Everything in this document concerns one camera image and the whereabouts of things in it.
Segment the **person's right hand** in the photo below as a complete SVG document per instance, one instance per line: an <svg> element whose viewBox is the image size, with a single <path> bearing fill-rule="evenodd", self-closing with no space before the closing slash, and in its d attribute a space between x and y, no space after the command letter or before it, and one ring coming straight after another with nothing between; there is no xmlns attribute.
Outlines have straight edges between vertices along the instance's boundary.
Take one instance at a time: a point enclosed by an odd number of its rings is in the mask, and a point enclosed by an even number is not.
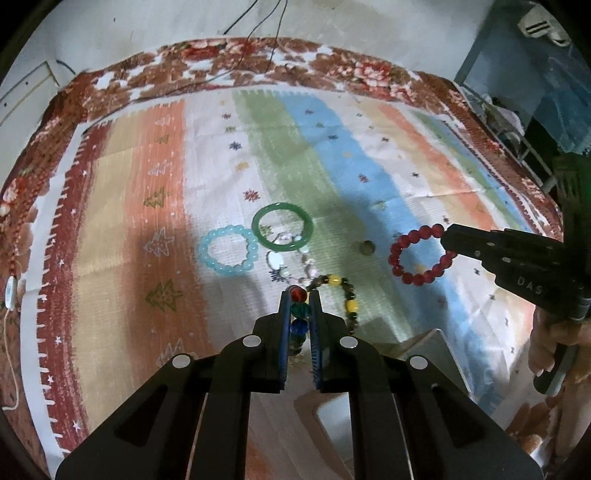
<svg viewBox="0 0 591 480"><path fill-rule="evenodd" d="M554 368L554 354L559 344L578 346L574 365L567 374L568 383L590 382L590 321L575 323L562 320L537 307L533 315L528 365L536 377Z"/></svg>

